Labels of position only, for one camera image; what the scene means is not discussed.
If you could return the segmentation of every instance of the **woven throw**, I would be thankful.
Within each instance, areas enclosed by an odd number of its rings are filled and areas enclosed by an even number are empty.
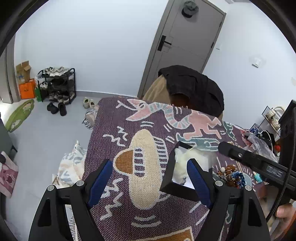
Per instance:
[[[98,105],[83,179],[105,158],[113,162],[101,200],[91,209],[106,241],[194,241],[209,212],[207,207],[159,191],[168,156],[178,141],[217,152],[214,179],[219,178],[215,173],[220,167],[234,164],[246,184],[255,187],[250,169],[218,153],[222,141],[246,146],[241,130],[230,123],[138,99],[104,98]],[[220,240],[225,240],[230,222],[227,212]]]

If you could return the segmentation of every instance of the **screw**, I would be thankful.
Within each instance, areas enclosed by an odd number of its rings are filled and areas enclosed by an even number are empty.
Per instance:
[[[246,189],[247,191],[251,191],[251,190],[252,190],[252,187],[249,186],[249,185],[246,185],[246,186],[245,186],[245,189]]]
[[[48,190],[48,191],[52,191],[52,190],[54,190],[54,185],[50,185],[50,186],[48,186],[47,190]]]
[[[215,181],[216,186],[221,187],[223,186],[223,182],[221,181]]]
[[[76,182],[76,185],[78,187],[83,186],[83,184],[84,184],[84,181],[83,180],[80,180],[80,181]]]

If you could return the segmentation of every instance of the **white plush toy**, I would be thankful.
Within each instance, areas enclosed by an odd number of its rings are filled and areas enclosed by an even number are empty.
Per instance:
[[[204,171],[209,171],[212,168],[212,163],[216,159],[216,153],[211,151],[199,150],[196,147],[185,149],[179,147],[175,149],[175,169],[173,173],[173,181],[184,185],[187,174],[187,161],[194,158]]]

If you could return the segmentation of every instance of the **door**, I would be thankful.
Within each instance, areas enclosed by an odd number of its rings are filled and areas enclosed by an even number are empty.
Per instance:
[[[4,103],[20,101],[14,67],[15,35],[0,56],[0,97]]]
[[[0,56],[0,96],[4,103],[13,103],[6,71],[6,49]]]
[[[152,45],[138,93],[139,98],[144,96],[158,78],[161,68],[183,65],[203,72],[226,13],[207,0],[195,0],[199,11],[191,18],[186,18],[182,15],[184,2],[174,0],[168,3],[167,8],[171,8],[164,13],[163,18],[167,18],[164,26],[161,26],[163,19],[160,23],[162,32],[158,29],[156,33],[159,34],[155,36],[157,45]]]

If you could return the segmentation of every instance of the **slipper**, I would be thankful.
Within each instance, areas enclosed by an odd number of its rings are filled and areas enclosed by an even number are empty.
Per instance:
[[[59,111],[58,107],[56,107],[53,103],[49,103],[47,105],[47,110],[50,111],[52,114],[56,114]]]
[[[91,108],[91,109],[94,109],[95,107],[96,107],[96,103],[94,102],[94,100],[90,100],[89,101],[89,107]]]
[[[61,116],[65,116],[67,114],[66,106],[63,102],[59,103],[59,113]]]
[[[83,99],[83,107],[84,107],[85,109],[88,109],[88,108],[89,108],[89,99],[88,99],[87,97],[85,97],[85,98]]]

